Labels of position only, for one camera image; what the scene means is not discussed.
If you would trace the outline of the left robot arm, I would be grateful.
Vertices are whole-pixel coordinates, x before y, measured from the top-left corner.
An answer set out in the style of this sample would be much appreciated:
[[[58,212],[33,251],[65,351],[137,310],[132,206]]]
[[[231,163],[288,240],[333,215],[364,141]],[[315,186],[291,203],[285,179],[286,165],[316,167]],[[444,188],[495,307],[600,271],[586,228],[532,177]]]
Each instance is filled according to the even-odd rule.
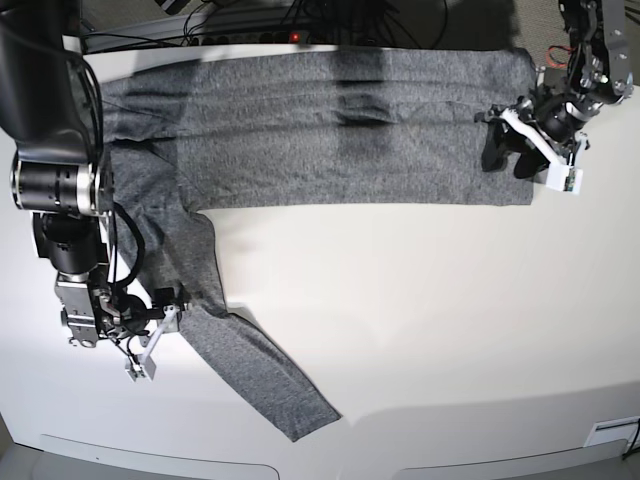
[[[558,87],[540,80],[510,106],[494,105],[476,115],[489,126],[481,156],[485,172],[506,167],[519,156],[518,179],[546,172],[559,177],[559,191],[575,192],[578,161],[589,148],[584,126],[605,105],[616,105],[633,90],[630,52],[624,33],[622,1],[560,1],[558,8],[569,36],[566,73]]]

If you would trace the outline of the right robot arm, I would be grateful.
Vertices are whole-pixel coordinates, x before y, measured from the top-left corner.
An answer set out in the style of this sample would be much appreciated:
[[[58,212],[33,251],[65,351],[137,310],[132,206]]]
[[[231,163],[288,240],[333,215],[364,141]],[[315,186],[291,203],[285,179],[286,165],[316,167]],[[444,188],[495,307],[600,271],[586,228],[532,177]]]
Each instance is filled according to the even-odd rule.
[[[113,199],[99,82],[83,55],[65,47],[66,23],[60,1],[1,5],[1,126],[16,145],[11,192],[32,215],[38,255],[56,270],[70,343],[109,342],[141,377],[183,308],[170,288],[151,306],[129,293],[146,253],[138,228],[134,264],[117,274],[117,227],[133,220]]]

